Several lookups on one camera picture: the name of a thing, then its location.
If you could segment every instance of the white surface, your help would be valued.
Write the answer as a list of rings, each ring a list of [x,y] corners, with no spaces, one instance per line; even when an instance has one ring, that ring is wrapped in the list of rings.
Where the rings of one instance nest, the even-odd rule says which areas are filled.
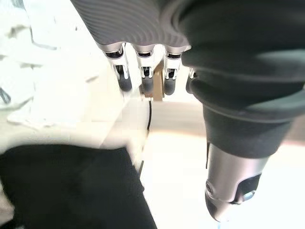
[[[153,107],[141,180],[158,229],[216,229],[204,200],[207,171],[202,107],[183,103],[170,107],[153,103]],[[164,129],[154,123],[158,120],[166,124]],[[221,228],[301,228],[304,152],[305,116],[296,120],[278,152],[269,159],[253,199],[239,206],[236,218]]]

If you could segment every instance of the silver metal housing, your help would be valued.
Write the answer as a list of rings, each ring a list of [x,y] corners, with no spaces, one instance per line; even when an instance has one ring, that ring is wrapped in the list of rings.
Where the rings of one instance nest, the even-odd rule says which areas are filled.
[[[205,196],[208,209],[209,202],[216,208],[212,206],[209,209],[215,220],[221,222],[229,219],[236,207],[231,202],[234,201],[238,185],[261,174],[267,160],[268,157],[252,159],[234,156],[210,144]],[[247,193],[244,200],[252,196],[253,193],[251,196]]]

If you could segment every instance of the robotic hand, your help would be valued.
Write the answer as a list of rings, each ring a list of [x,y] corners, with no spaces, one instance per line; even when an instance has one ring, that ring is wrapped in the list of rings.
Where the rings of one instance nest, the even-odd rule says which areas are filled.
[[[203,103],[206,205],[217,221],[250,199],[291,122],[305,113],[302,0],[71,0],[131,90],[123,42],[133,44],[142,84],[152,90],[153,46],[164,44],[164,89],[182,62],[187,89]]]

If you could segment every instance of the black cable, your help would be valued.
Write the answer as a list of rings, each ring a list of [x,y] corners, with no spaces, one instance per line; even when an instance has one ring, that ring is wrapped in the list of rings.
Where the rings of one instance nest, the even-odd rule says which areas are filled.
[[[149,120],[148,120],[147,130],[149,131],[152,121],[152,101],[150,100],[148,101],[148,103],[149,103]]]

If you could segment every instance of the black fabric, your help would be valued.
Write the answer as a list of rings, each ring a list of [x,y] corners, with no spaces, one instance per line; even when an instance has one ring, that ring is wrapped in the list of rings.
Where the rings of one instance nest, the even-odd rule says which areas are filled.
[[[0,178],[25,229],[155,229],[126,148],[12,148]]]

